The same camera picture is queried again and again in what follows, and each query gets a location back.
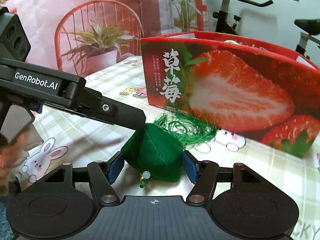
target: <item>checkered tablecloth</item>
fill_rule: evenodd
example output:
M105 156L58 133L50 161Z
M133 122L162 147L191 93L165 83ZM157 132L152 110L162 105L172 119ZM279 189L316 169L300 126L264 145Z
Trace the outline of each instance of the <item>checkered tablecloth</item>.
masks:
M143 109L147 122L153 122L165 112L148 105L146 96L141 93L145 87L141 57L130 57L86 79L88 87L100 91L104 96ZM133 133L133 130L48 107L44 107L42 114L36 115L34 125L44 141L55 138L51 151L61 146L68 148L61 158L51 161L47 172L65 162L72 163L74 167L83 167L92 161L107 161ZM30 156L37 154L40 148L32 150ZM217 142L195 146L189 151L198 160L215 161L224 167L245 163L286 192L298 204L300 218L292 237L295 240L320 239L320 171L316 159L316 153L320 152L320 138L304 160L250 139L247 139L245 147L238 152L230 152ZM25 173L21 184L23 188L30 185ZM90 194L87 184L79 183L77 187ZM113 185L120 198L124 195L182 195L185 199L192 187L193 184L183 175L177 183L150 179L146 187L140 189L139 174L128 164ZM218 184L215 196L229 187L229 184Z

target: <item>strawberry box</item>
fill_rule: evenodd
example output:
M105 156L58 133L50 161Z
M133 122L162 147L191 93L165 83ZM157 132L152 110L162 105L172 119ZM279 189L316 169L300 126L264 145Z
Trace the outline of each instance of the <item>strawberry box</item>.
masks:
M150 105L302 158L320 131L320 70L298 52L211 32L141 39Z

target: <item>adjustment knob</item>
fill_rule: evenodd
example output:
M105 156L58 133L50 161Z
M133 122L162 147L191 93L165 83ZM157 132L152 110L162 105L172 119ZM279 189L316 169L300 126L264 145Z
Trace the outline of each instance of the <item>adjustment knob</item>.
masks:
M240 22L242 18L238 15L234 15L233 19L237 22Z
M213 12L212 16L213 16L214 18L218 19L219 13L218 13L218 12Z

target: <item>white wall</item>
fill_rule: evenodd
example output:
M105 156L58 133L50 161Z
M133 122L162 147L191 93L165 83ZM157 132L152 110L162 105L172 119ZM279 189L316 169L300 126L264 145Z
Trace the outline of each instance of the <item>white wall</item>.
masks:
M214 11L219 11L222 0L207 0L209 15L209 31L215 31L217 19L212 17ZM258 8L236 0L231 0L228 22L233 24L233 15L242 17L237 27L240 35L274 43L295 50L302 31L294 25L295 19L320 18L320 0L273 0L274 4ZM309 41L306 55L320 66L320 49Z

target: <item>chair backrest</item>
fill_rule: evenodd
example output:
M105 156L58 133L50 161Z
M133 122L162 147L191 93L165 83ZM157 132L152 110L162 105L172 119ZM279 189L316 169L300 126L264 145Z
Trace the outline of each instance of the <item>chair backrest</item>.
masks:
M74 68L77 75L82 76L86 72L86 58L76 65L76 61L81 55L63 57L61 55L81 45L77 41L78 37L75 33L92 31L89 20L95 21L99 25L103 23L117 25L128 31L130 35L138 39L128 41L127 46L121 48L121 54L141 55L140 38L143 31L138 15L129 6L119 1L93 0L72 9L59 22L54 35L58 70L66 71L65 66L68 66Z

